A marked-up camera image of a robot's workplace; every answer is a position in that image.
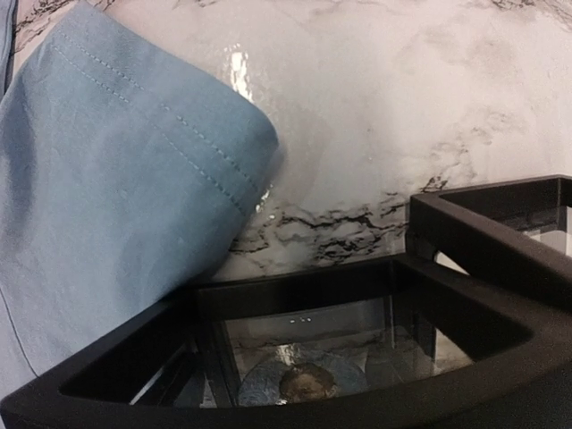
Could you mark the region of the light blue printed t-shirt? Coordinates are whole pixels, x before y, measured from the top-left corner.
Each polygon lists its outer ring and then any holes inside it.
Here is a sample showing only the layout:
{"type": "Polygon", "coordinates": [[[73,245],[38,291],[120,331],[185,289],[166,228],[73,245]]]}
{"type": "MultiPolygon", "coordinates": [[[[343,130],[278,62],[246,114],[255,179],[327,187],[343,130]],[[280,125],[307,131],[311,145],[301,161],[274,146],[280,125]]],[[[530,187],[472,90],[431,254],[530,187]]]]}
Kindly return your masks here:
{"type": "Polygon", "coordinates": [[[278,147],[231,88],[77,3],[1,102],[1,392],[219,264],[278,147]]]}

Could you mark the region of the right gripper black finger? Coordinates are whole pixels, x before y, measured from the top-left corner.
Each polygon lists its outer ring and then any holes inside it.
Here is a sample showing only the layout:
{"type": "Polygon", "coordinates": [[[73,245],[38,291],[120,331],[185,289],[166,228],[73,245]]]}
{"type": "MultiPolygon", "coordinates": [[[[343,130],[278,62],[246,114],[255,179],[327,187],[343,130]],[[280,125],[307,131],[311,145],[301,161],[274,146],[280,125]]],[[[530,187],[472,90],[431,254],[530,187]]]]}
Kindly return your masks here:
{"type": "Polygon", "coordinates": [[[203,408],[190,285],[9,395],[9,428],[568,428],[571,316],[442,265],[396,260],[412,302],[472,359],[423,380],[286,406],[203,408]]]}

